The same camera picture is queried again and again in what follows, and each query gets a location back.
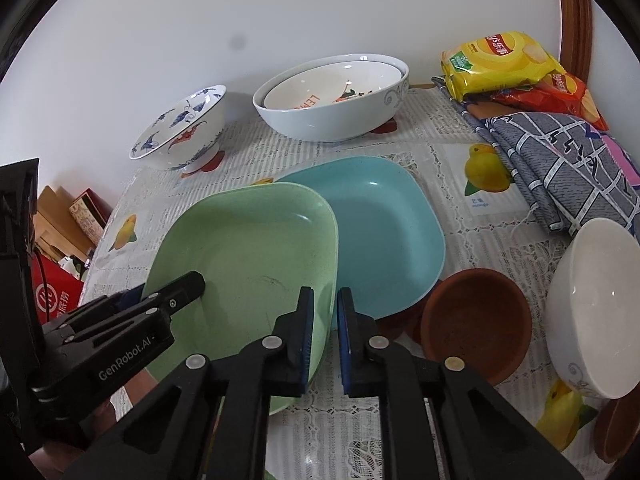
white wall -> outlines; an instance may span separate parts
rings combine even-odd
[[[640,163],[640,62],[598,4],[592,2],[592,9],[593,51],[587,86],[611,135]]]
[[[427,82],[443,49],[510,29],[557,55],[558,0],[60,0],[0,84],[0,164],[39,156],[41,186],[113,205],[133,141],[196,89],[227,85],[234,118],[281,70],[356,51]]]

table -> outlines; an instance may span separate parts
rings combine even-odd
[[[210,173],[183,178],[140,168],[111,215],[82,300],[143,283],[169,227],[206,196],[342,156],[384,156],[414,176],[436,212],[446,239],[442,278],[469,267],[489,267],[509,276],[527,298],[533,321],[529,351],[497,390],[535,424],[558,377],[546,350],[542,320],[546,291],[569,238],[549,234],[535,223],[514,185],[499,195],[486,194],[484,200],[482,194],[465,196],[461,166],[469,145],[481,139],[437,89],[409,90],[394,119],[395,131],[323,144],[287,139],[255,114],[226,128],[221,137],[224,159]],[[110,251],[118,229],[132,214],[137,241]],[[420,354],[406,335],[400,341]],[[334,335],[308,393],[270,417],[266,468],[278,480],[382,478],[376,399],[344,396],[339,373]],[[124,390],[112,401],[119,415],[130,408]],[[595,399],[585,403],[598,410],[602,406]],[[578,431],[564,455],[585,478],[600,480],[610,466],[593,451],[593,425]]]

red chip bag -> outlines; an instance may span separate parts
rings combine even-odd
[[[82,282],[76,280],[66,270],[60,269],[48,258],[41,256],[44,276],[47,280],[47,295],[49,297],[49,320],[55,319],[59,314],[66,314],[78,307]],[[45,287],[40,273],[40,265],[36,256],[31,261],[31,283],[38,311],[38,320],[41,324],[47,322],[47,299]]]
[[[527,112],[557,112],[580,117],[600,131],[609,126],[598,111],[591,92],[580,79],[568,72],[547,74],[538,84],[494,92],[493,101]]]

large white bowl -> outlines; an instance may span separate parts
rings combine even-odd
[[[271,109],[265,106],[265,98],[271,90],[293,76],[320,66],[357,61],[391,65],[401,72],[402,77],[389,88],[327,106],[309,106],[293,110]],[[254,94],[254,106],[264,121],[284,136],[297,140],[339,142],[370,132],[393,117],[409,89],[408,75],[409,67],[395,57],[381,54],[324,57],[298,65],[268,80]]]
[[[218,152],[225,93],[216,85],[178,101],[138,137],[129,158],[156,170],[199,170]]]
[[[640,246],[606,218],[589,220],[562,256],[546,297],[546,344],[560,378],[618,399],[640,382]]]
[[[280,83],[264,98],[264,107],[293,110],[355,99],[397,84],[402,72],[377,61],[331,63],[306,70]]]

silver bolt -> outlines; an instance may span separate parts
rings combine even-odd
[[[460,372],[465,369],[465,362],[455,356],[444,359],[444,365],[452,372]]]
[[[280,339],[276,335],[268,335],[262,340],[262,346],[268,348],[269,350],[273,350],[275,348],[280,348],[282,344],[282,339]]]
[[[204,355],[194,354],[187,357],[184,364],[186,364],[187,368],[190,368],[191,370],[197,370],[198,368],[202,368],[206,362],[207,360],[204,358]]]
[[[369,346],[377,350],[382,350],[389,346],[389,339],[383,335],[375,335],[369,339]]]

